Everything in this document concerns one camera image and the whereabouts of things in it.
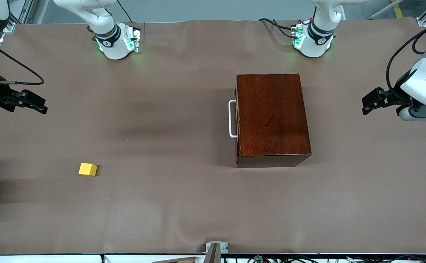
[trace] yellow tape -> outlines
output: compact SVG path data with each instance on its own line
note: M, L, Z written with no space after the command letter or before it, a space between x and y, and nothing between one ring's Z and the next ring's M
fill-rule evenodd
M397 18L403 17L403 13L401 13L401 8L399 8L399 5L395 5L393 8L395 9L395 14L396 14Z

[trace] drawer handle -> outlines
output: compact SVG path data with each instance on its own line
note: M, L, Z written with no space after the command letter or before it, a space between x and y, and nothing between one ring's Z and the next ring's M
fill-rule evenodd
M228 104L229 108L229 136L231 138L237 138L237 135L233 134L233 122L232 122L232 116L231 116L231 103L236 103L236 100L230 100Z

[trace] brown tabletop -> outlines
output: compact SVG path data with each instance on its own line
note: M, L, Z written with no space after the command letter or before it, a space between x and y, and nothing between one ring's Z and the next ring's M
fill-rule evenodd
M2 48L41 74L47 115L0 109L0 254L426 253L426 123L363 116L413 18L343 21L305 58L269 24L147 24L142 52L104 57L86 25L17 25ZM426 49L426 36L418 49ZM392 80L418 56L406 48ZM313 155L235 168L236 75L300 73ZM8 80L34 76L0 55ZM98 175L78 175L80 163Z

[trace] yellow cube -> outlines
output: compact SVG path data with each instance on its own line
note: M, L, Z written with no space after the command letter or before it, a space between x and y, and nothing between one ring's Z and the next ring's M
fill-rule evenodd
M96 176L97 165L92 163L81 163L79 175Z

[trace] brown wooden drawer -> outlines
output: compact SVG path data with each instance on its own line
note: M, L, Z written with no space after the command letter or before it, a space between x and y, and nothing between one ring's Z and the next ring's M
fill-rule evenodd
M293 167L312 154L299 74L238 75L235 95L238 167Z

